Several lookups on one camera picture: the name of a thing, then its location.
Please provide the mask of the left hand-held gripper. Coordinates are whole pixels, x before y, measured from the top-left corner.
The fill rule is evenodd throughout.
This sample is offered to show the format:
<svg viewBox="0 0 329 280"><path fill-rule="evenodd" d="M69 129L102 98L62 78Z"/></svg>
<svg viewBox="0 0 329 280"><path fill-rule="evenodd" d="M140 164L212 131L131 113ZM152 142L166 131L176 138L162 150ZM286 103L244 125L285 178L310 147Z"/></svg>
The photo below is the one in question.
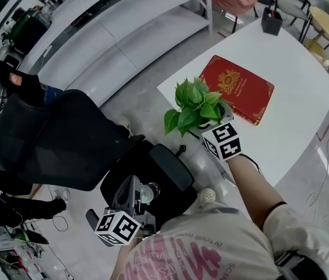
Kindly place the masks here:
<svg viewBox="0 0 329 280"><path fill-rule="evenodd" d="M156 233L156 217L146 205L135 204L141 197L137 176L127 177L114 194L112 207L102 215L94 214L94 233L108 247L126 246L135 238Z"/></svg>

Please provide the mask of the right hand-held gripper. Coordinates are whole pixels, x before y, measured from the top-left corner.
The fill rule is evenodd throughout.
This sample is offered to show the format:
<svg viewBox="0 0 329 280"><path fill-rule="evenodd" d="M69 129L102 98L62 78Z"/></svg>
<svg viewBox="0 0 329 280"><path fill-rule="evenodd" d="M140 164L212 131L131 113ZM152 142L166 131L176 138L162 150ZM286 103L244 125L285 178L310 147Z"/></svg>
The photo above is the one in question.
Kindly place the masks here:
<svg viewBox="0 0 329 280"><path fill-rule="evenodd" d="M219 161L226 161L242 152L235 122L211 125L205 129L192 128L192 132L202 139L206 149Z"/></svg>

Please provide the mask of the green plant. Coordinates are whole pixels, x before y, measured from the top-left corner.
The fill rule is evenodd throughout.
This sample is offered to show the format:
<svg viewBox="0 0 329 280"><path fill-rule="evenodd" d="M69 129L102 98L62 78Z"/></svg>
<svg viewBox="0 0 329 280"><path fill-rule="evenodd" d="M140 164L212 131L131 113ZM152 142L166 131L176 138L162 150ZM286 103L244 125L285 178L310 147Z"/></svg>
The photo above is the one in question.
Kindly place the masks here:
<svg viewBox="0 0 329 280"><path fill-rule="evenodd" d="M210 91L200 78L190 82L187 78L175 88L175 102L178 110L170 109L164 115L164 133L177 130L184 136L191 128L199 128L210 123L220 123L226 115L226 106L233 102L222 97L219 92Z"/></svg>

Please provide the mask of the person's right forearm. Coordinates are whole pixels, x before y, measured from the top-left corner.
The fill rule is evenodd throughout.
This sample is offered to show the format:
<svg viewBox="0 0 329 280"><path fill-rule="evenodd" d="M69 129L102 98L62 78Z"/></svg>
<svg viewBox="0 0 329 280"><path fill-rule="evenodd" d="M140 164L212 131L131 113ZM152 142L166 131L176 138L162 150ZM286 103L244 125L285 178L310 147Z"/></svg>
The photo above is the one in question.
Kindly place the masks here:
<svg viewBox="0 0 329 280"><path fill-rule="evenodd" d="M283 198L246 157L237 155L226 163L251 220L261 228L271 211L285 203Z"/></svg>

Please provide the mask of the red hardcover book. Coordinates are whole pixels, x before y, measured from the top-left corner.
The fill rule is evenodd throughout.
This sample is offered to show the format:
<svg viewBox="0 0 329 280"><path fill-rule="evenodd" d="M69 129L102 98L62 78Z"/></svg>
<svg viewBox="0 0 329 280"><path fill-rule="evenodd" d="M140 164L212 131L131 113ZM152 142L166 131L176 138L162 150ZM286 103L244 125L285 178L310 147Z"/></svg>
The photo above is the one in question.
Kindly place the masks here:
<svg viewBox="0 0 329 280"><path fill-rule="evenodd" d="M275 86L249 70L213 55L199 76L210 91L222 94L232 111L257 126Z"/></svg>

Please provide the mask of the person's white shoe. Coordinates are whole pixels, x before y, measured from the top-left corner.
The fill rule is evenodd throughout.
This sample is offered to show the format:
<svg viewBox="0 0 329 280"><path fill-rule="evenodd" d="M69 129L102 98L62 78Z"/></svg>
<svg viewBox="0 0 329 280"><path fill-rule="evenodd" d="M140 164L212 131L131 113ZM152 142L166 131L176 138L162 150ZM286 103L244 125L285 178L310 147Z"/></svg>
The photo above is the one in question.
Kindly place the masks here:
<svg viewBox="0 0 329 280"><path fill-rule="evenodd" d="M199 192L199 208L216 201L216 192L209 188L205 187Z"/></svg>

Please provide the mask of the black office chair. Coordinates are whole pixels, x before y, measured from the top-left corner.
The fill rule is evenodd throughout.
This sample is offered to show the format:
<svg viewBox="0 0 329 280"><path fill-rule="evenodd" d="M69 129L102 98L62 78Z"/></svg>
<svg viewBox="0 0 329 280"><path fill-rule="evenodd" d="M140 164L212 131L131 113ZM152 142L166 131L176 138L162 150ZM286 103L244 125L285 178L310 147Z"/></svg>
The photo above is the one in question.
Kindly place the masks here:
<svg viewBox="0 0 329 280"><path fill-rule="evenodd" d="M196 200L194 178L164 145L129 136L79 90L66 90L49 106L36 107L13 94L0 116L0 165L21 180L81 191L100 187L108 207L129 176L154 182L160 194L149 205L156 230Z"/></svg>

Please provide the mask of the person's white t-shirt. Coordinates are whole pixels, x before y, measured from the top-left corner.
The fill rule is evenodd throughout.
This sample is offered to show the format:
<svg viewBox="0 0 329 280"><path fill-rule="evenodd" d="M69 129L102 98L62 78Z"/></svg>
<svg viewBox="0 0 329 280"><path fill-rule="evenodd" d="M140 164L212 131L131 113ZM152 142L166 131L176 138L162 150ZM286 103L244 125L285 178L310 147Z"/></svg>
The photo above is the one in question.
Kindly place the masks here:
<svg viewBox="0 0 329 280"><path fill-rule="evenodd" d="M298 256L300 280L329 280L329 234L287 204L263 226L220 202L167 221L135 246L113 280L283 280L279 259Z"/></svg>

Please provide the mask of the black pen holder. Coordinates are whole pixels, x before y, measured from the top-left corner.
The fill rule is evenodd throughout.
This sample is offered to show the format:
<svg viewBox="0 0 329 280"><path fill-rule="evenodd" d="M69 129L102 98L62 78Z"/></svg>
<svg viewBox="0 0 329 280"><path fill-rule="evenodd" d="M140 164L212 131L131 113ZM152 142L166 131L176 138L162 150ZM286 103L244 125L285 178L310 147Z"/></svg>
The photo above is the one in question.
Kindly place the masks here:
<svg viewBox="0 0 329 280"><path fill-rule="evenodd" d="M264 33L278 36L282 27L282 17L275 9L265 7L261 19L261 27Z"/></svg>

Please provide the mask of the white metal shelving rack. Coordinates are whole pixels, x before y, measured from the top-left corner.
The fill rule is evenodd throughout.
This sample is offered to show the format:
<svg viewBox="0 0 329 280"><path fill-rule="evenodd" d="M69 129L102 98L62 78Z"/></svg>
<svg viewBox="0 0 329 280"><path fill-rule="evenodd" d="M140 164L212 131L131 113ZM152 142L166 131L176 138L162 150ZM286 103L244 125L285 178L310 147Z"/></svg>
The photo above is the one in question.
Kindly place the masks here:
<svg viewBox="0 0 329 280"><path fill-rule="evenodd" d="M120 0L59 49L54 41L101 0L66 0L19 69L52 87L78 89L98 106L164 53L212 30L211 0Z"/></svg>

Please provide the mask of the grey chair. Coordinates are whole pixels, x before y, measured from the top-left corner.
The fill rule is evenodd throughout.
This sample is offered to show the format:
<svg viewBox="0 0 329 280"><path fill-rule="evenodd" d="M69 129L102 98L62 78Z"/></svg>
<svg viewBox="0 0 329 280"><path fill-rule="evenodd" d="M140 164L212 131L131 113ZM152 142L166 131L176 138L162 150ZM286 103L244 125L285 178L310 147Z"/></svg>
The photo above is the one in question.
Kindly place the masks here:
<svg viewBox="0 0 329 280"><path fill-rule="evenodd" d="M282 12L293 17L290 25L293 25L296 19L302 19L305 23L309 21L309 0L277 0L277 5Z"/></svg>

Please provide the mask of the dark green storage bin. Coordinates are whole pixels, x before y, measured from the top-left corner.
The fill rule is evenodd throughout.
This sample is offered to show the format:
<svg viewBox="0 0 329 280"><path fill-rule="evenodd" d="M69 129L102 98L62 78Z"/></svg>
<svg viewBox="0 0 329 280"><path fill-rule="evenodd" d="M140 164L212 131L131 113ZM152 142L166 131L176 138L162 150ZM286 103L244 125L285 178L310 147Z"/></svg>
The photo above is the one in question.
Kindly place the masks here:
<svg viewBox="0 0 329 280"><path fill-rule="evenodd" d="M18 8L12 16L15 24L9 33L9 41L18 53L27 55L50 28L52 17L36 8Z"/></svg>

